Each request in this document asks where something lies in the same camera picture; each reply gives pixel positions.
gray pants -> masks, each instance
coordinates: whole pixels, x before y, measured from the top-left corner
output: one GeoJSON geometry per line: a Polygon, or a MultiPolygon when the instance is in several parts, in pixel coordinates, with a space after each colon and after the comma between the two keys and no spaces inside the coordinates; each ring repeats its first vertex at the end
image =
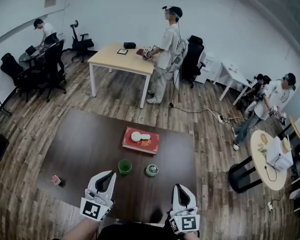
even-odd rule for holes
{"type": "Polygon", "coordinates": [[[151,90],[154,91],[153,100],[161,103],[165,94],[167,81],[171,77],[172,68],[163,69],[155,67],[154,76],[152,80],[151,90]]]}
{"type": "Polygon", "coordinates": [[[244,121],[241,124],[238,124],[234,127],[234,133],[237,135],[234,142],[238,146],[245,140],[247,137],[248,131],[255,127],[257,124],[259,124],[262,121],[255,112],[252,113],[252,115],[249,117],[247,121],[244,121]]]}

wooden floor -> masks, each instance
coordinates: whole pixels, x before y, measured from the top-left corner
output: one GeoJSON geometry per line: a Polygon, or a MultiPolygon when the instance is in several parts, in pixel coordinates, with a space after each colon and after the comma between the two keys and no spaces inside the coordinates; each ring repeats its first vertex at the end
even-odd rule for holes
{"type": "MultiPolygon", "coordinates": [[[[238,194],[228,183],[228,170],[249,156],[249,143],[238,152],[232,148],[231,127],[221,125],[210,112],[185,113],[169,107],[173,83],[169,82],[162,104],[145,103],[140,109],[144,76],[106,68],[95,70],[97,96],[91,96],[89,65],[70,60],[63,54],[66,70],[66,90],[52,93],[33,93],[25,97],[14,94],[6,108],[12,116],[0,113],[0,133],[10,141],[0,161],[0,239],[61,238],[82,218],[79,209],[59,201],[39,190],[37,176],[54,135],[70,108],[156,126],[193,135],[196,155],[197,203],[201,214],[202,240],[268,239],[267,202],[278,199],[283,191],[271,191],[262,184],[238,194]]],[[[233,106],[235,95],[228,92],[220,102],[221,86],[210,82],[187,83],[174,93],[173,104],[189,111],[201,111],[204,105],[219,111],[224,117],[241,117],[233,106]]],[[[271,120],[258,128],[275,135],[271,120]]],[[[300,220],[289,201],[290,177],[282,200],[274,203],[270,215],[270,239],[293,240],[300,231],[300,220]]]]}

round wooden table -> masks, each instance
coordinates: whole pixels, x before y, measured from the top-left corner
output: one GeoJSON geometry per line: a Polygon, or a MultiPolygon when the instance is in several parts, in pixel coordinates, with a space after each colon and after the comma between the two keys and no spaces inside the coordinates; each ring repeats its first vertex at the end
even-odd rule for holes
{"type": "Polygon", "coordinates": [[[293,128],[293,133],[291,133],[291,134],[289,135],[289,140],[291,141],[291,140],[292,140],[294,137],[296,137],[296,136],[298,136],[298,138],[300,139],[300,133],[299,133],[299,131],[298,131],[296,125],[295,125],[295,120],[291,117],[291,115],[289,115],[289,121],[290,121],[290,124],[289,124],[286,128],[284,128],[284,130],[283,130],[282,132],[280,132],[280,133],[278,134],[278,137],[280,138],[280,140],[282,140],[283,137],[284,137],[284,133],[285,133],[290,127],[292,127],[292,128],[293,128]]]}
{"type": "Polygon", "coordinates": [[[264,134],[269,144],[273,138],[262,130],[256,130],[250,139],[251,155],[239,164],[231,166],[228,172],[229,183],[234,191],[243,193],[261,183],[268,188],[278,191],[282,189],[286,183],[287,170],[276,171],[266,162],[265,156],[258,150],[258,145],[262,143],[261,134],[264,134]],[[254,167],[247,170],[245,165],[253,161],[254,167]],[[256,171],[259,179],[250,181],[250,174],[256,171]]]}

laptop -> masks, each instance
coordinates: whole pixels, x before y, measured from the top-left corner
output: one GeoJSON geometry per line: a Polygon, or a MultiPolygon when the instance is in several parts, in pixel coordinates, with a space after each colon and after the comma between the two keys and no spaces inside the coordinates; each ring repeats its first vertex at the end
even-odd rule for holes
{"type": "Polygon", "coordinates": [[[35,55],[34,53],[37,52],[38,50],[31,45],[28,49],[25,50],[26,54],[29,56],[35,55]]]}

blue jeans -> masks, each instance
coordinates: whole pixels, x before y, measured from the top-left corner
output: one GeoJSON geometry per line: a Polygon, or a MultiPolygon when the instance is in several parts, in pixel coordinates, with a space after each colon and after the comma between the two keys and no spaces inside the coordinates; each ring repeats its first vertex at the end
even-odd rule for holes
{"type": "Polygon", "coordinates": [[[240,144],[245,140],[247,137],[248,131],[255,127],[257,124],[259,124],[262,121],[255,112],[252,113],[252,115],[249,117],[247,121],[244,121],[241,124],[238,124],[234,127],[234,133],[237,135],[237,137],[234,140],[234,143],[240,146],[240,144]]]}

